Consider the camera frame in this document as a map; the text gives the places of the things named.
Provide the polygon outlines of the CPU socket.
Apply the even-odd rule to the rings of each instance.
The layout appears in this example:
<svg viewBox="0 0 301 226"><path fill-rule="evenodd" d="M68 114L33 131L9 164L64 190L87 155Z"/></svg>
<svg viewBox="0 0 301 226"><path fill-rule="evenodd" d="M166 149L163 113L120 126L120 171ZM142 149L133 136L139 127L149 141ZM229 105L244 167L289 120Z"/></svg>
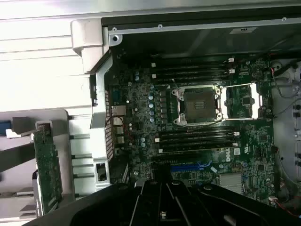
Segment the CPU socket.
<svg viewBox="0 0 301 226"><path fill-rule="evenodd" d="M182 86L171 91L175 97L175 125L205 126L224 120L222 113L222 89L217 85Z"/></svg>

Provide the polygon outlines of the green motherboard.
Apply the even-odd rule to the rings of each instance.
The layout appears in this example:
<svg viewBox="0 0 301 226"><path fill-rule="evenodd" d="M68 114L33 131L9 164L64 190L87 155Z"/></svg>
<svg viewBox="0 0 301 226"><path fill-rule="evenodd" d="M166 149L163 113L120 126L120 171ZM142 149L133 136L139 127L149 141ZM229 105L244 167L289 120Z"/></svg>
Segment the green motherboard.
<svg viewBox="0 0 301 226"><path fill-rule="evenodd" d="M151 62L160 59L141 58L130 61L125 54L113 60L113 67L106 73L107 151L110 180L115 183L134 184L139 179L153 179L160 166L172 179L192 186L211 183L220 186L220 175L240 173L242 195L276 205L275 160L272 152L273 66L267 57L250 60L246 56L194 57L191 59L221 60L235 58L225 66L172 66L151 68ZM157 81L152 74L177 71L228 70L235 73L214 81ZM262 95L260 118L256 120L223 120L205 126L183 127L173 124L176 117L175 97L171 91L182 86L231 85L256 83ZM233 135L207 135L187 137L230 136L231 141L202 141L187 143L155 143L160 132L207 128L231 127ZM171 172L171 166L198 164L199 171Z"/></svg>

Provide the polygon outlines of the open black PC case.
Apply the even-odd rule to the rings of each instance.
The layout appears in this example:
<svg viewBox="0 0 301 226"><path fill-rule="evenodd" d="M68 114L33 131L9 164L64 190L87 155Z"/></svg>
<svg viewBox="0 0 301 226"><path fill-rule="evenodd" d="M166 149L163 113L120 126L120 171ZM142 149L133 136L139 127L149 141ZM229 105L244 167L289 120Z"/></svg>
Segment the open black PC case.
<svg viewBox="0 0 301 226"><path fill-rule="evenodd" d="M105 17L101 23L108 28L109 52L98 70L90 74L90 142L96 192L114 185L110 180L105 128L105 75L115 57L125 54L130 61L267 57L276 68L272 85L272 152L277 186L276 205L268 206L286 214L285 226L301 226L301 6ZM132 185L121 183L135 187L139 180ZM162 185L158 226L166 226L166 182L175 180L163 166L153 179L146 180Z"/></svg>

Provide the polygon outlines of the blue expansion slot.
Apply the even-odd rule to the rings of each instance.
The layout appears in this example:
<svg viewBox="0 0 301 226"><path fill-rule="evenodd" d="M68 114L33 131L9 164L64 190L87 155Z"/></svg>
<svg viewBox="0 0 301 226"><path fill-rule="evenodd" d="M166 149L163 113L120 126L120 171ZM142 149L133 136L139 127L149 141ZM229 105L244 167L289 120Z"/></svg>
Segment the blue expansion slot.
<svg viewBox="0 0 301 226"><path fill-rule="evenodd" d="M199 171L205 167L198 164L182 164L171 166L171 172L186 172L186 171Z"/></svg>

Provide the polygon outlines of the grey parts rack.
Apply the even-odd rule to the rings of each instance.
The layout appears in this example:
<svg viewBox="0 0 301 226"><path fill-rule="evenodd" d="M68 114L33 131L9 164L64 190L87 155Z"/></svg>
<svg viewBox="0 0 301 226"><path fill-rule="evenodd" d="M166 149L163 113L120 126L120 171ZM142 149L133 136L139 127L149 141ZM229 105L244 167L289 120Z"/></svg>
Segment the grey parts rack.
<svg viewBox="0 0 301 226"><path fill-rule="evenodd" d="M0 113L0 226L22 226L74 199L68 113Z"/></svg>

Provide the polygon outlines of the black RAM slot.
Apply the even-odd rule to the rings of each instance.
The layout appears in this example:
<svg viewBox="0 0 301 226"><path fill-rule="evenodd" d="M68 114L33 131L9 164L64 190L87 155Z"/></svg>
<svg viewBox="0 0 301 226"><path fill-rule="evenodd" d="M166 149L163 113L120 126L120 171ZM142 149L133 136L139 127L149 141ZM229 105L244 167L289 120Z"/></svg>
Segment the black RAM slot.
<svg viewBox="0 0 301 226"><path fill-rule="evenodd" d="M201 81L214 81L227 78L229 75L234 74L235 69L228 70L199 70L199 71L177 71L152 74L151 78L157 81L188 81L188 80L201 80Z"/></svg>
<svg viewBox="0 0 301 226"><path fill-rule="evenodd" d="M155 143L187 143L187 142L202 142L202 141L231 141L236 139L230 136L215 136L215 137L180 137L180 138L155 138Z"/></svg>
<svg viewBox="0 0 301 226"><path fill-rule="evenodd" d="M151 68L172 67L172 66L225 66L234 63L235 58L226 58L221 60L208 59L161 59L150 63Z"/></svg>
<svg viewBox="0 0 301 226"><path fill-rule="evenodd" d="M207 136L207 135L233 135L235 132L234 128L231 127L217 127L217 128L207 128L195 131L186 130L175 130L175 131L162 131L158 134L159 137L187 137L187 136Z"/></svg>

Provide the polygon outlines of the silver chipset heat sink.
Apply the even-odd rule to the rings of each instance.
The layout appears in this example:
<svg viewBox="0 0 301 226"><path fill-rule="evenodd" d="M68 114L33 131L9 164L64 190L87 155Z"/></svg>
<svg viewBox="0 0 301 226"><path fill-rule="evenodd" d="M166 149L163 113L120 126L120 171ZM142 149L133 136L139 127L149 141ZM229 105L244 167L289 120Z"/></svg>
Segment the silver chipset heat sink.
<svg viewBox="0 0 301 226"><path fill-rule="evenodd" d="M220 175L220 186L232 192L242 194L242 176L240 173L229 173Z"/></svg>

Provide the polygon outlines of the metal socket cover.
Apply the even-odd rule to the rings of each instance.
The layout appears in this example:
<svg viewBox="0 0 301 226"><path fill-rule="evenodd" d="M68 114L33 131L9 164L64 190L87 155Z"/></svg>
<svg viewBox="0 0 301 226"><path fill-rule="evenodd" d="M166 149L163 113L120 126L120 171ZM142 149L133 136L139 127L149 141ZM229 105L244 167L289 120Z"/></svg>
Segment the metal socket cover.
<svg viewBox="0 0 301 226"><path fill-rule="evenodd" d="M220 110L223 120L260 118L263 100L256 83L221 87L220 91Z"/></svg>

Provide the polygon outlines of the blue disk carrier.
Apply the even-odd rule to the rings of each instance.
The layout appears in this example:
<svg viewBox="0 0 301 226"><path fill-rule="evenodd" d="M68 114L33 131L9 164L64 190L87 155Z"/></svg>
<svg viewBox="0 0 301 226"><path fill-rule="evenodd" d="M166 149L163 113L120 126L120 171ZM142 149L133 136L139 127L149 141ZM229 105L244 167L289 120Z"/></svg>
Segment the blue disk carrier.
<svg viewBox="0 0 301 226"><path fill-rule="evenodd" d="M0 137L6 136L6 130L12 129L12 124L10 120L0 120Z"/></svg>

